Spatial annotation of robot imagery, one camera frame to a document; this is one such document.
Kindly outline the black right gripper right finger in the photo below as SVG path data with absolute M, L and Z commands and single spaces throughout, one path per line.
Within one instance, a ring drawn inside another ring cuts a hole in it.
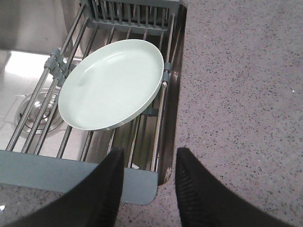
M 178 148 L 175 189 L 184 227 L 286 227 L 234 194 L 188 148 Z

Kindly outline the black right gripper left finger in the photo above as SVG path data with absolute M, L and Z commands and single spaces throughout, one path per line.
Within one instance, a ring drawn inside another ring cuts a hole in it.
M 82 182 L 10 227 L 113 227 L 124 182 L 124 150 L 113 148 Z

